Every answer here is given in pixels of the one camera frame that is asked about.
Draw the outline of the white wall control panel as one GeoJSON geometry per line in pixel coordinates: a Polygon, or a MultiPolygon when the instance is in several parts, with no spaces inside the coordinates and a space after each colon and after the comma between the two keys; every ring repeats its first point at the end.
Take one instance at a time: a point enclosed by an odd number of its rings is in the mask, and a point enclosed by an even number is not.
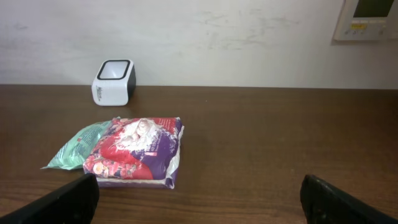
{"type": "Polygon", "coordinates": [[[397,38],[397,0],[344,0],[333,40],[397,38]]]}

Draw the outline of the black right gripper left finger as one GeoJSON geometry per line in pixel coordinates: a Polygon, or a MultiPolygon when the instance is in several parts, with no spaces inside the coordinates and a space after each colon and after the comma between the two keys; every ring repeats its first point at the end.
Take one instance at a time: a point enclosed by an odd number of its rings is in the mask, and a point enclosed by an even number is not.
{"type": "Polygon", "coordinates": [[[90,224],[100,197],[96,176],[85,174],[77,180],[1,217],[1,223],[90,224]]]}

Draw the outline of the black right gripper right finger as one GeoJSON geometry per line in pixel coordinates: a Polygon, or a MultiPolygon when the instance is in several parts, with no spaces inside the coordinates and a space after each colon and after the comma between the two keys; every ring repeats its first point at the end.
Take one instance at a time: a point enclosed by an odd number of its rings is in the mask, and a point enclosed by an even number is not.
{"type": "Polygon", "coordinates": [[[397,219],[315,175],[307,174],[304,177],[300,202],[308,224],[397,224],[397,219]]]}

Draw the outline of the red purple tissue pack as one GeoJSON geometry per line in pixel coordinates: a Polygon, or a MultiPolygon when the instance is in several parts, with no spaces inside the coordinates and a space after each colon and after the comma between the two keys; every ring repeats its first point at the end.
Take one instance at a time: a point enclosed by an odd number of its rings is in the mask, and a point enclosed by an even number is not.
{"type": "Polygon", "coordinates": [[[176,118],[114,118],[83,163],[100,187],[174,189],[184,126],[176,118]]]}

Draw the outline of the mint green wipes packet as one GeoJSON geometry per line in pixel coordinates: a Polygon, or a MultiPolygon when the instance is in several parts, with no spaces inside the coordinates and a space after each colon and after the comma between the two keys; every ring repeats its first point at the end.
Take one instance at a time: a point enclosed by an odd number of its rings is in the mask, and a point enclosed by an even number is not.
{"type": "Polygon", "coordinates": [[[83,163],[99,142],[104,141],[121,118],[91,124],[72,137],[42,169],[82,169],[83,163]]]}

